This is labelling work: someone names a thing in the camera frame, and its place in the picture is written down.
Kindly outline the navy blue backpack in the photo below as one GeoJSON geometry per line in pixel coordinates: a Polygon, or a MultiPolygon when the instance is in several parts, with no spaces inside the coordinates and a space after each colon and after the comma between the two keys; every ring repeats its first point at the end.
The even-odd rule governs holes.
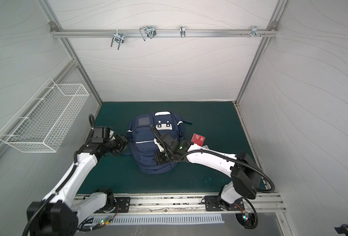
{"type": "Polygon", "coordinates": [[[168,133],[177,141],[184,140],[184,124],[192,124],[180,115],[168,111],[139,115],[130,123],[127,139],[132,156],[141,172],[149,175],[163,174],[173,170],[178,164],[168,162],[157,164],[155,154],[159,151],[154,143],[155,135],[151,126],[161,133],[168,133]]]}

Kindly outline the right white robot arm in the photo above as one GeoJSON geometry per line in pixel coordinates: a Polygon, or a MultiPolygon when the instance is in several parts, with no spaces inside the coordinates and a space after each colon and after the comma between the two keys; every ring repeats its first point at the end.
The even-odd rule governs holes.
{"type": "Polygon", "coordinates": [[[275,191],[273,181],[245,152],[226,154],[186,140],[179,142],[168,133],[154,130],[153,134],[159,149],[155,157],[157,164],[188,162],[206,166],[231,178],[231,182],[219,193],[219,201],[223,203],[231,205],[241,198],[253,200],[258,192],[275,191]]]}

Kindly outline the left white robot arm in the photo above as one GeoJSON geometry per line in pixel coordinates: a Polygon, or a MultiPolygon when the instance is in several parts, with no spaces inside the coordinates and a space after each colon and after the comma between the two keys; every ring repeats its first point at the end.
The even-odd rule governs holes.
{"type": "Polygon", "coordinates": [[[88,217],[98,210],[118,212],[119,204],[111,189],[100,189],[74,204],[84,180],[106,154],[121,154],[128,139],[108,127],[95,127],[90,141],[73,154],[73,163],[57,185],[41,200],[27,208],[24,236],[73,236],[81,231],[88,217]]]}

